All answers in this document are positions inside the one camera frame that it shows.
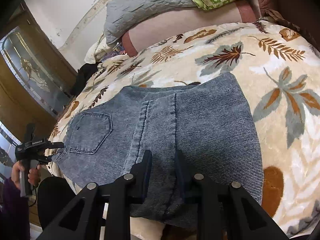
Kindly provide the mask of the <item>person's left hand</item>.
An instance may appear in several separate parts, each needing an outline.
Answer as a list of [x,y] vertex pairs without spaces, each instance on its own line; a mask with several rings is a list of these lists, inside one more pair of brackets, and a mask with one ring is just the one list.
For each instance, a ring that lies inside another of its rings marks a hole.
[[[31,168],[28,172],[28,182],[34,187],[38,187],[40,178],[41,165],[37,165],[37,168]],[[20,190],[20,172],[24,171],[24,167],[21,161],[17,161],[12,167],[11,180],[14,182],[15,186]]]

